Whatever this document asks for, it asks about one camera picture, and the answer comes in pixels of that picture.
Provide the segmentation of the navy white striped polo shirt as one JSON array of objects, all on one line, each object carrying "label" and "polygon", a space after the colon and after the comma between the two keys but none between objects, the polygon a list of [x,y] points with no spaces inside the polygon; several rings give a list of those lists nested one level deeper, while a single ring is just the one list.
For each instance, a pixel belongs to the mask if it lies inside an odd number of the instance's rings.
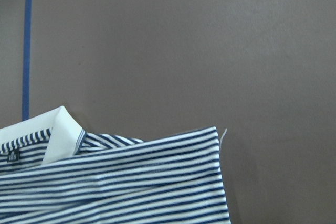
[{"label": "navy white striped polo shirt", "polygon": [[230,223],[216,127],[145,142],[61,106],[1,129],[1,223]]}]

